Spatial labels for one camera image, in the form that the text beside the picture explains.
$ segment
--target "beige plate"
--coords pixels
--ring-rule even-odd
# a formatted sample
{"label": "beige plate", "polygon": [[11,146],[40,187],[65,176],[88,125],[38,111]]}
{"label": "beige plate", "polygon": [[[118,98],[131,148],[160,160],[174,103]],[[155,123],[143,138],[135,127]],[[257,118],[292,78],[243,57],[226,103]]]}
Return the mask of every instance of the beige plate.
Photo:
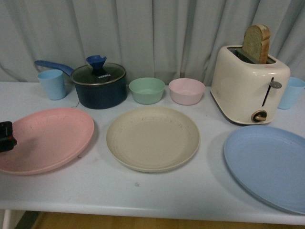
{"label": "beige plate", "polygon": [[145,107],[119,116],[107,131],[107,146],[123,165],[142,172],[164,172],[187,162],[200,134],[186,115],[165,107]]}

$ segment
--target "wooden floor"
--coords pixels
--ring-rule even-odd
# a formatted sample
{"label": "wooden floor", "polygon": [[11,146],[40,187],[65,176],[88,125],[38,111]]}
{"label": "wooden floor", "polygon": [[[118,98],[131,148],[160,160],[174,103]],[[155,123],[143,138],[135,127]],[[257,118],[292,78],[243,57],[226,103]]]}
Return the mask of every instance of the wooden floor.
{"label": "wooden floor", "polygon": [[42,212],[31,229],[305,229],[305,226]]}

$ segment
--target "blue plate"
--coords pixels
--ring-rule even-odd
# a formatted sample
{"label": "blue plate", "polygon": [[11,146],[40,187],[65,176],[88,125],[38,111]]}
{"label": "blue plate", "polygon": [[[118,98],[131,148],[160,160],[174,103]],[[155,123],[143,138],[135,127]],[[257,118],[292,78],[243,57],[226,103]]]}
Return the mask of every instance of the blue plate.
{"label": "blue plate", "polygon": [[231,133],[224,156],[236,180],[259,200],[305,214],[305,139],[267,126]]}

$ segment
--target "green bowl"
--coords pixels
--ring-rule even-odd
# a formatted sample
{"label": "green bowl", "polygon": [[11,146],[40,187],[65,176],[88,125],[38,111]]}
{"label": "green bowl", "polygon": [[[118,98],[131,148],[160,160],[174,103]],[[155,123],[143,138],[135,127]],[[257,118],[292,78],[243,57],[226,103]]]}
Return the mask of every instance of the green bowl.
{"label": "green bowl", "polygon": [[162,80],[145,77],[129,84],[133,99],[140,104],[155,104],[162,98],[165,83]]}

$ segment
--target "blue lid handle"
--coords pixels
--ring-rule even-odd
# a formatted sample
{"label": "blue lid handle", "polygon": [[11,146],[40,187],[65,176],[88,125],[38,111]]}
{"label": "blue lid handle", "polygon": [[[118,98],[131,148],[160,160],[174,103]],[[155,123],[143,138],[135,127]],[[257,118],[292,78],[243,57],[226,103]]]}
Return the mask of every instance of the blue lid handle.
{"label": "blue lid handle", "polygon": [[89,56],[86,61],[92,66],[93,69],[102,69],[107,57],[101,57],[100,55]]}

